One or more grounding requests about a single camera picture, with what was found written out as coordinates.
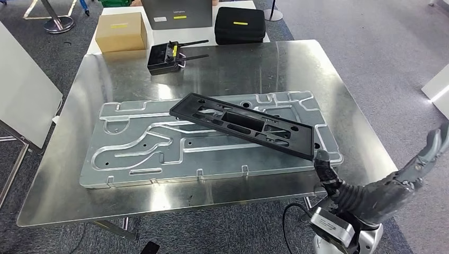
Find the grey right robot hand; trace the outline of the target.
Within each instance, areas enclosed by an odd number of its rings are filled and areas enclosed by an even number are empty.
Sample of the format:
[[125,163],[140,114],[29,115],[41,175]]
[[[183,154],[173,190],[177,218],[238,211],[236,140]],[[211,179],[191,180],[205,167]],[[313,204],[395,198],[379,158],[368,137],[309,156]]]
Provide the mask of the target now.
[[319,149],[314,168],[328,197],[340,212],[348,212],[369,224],[380,224],[405,206],[415,191],[423,186],[423,177],[448,150],[448,123],[427,135],[426,146],[402,169],[382,180],[365,186],[350,185],[342,180],[330,165],[328,152]]

